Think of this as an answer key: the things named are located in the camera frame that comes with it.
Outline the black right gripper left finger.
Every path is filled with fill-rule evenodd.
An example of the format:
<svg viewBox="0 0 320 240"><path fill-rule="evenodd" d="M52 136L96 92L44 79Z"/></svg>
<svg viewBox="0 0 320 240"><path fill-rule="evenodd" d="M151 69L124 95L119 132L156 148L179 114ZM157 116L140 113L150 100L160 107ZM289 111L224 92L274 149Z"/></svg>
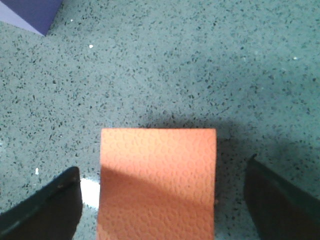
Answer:
<svg viewBox="0 0 320 240"><path fill-rule="evenodd" d="M71 240L83 211L80 170L65 170L0 215L2 240Z"/></svg>

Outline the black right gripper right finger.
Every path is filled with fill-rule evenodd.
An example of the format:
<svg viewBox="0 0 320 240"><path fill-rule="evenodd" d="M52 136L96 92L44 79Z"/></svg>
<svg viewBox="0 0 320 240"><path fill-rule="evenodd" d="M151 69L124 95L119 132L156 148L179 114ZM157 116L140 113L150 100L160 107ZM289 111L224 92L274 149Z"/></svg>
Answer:
<svg viewBox="0 0 320 240"><path fill-rule="evenodd" d="M247 162L243 196L262 240L318 240L320 201L253 155Z"/></svg>

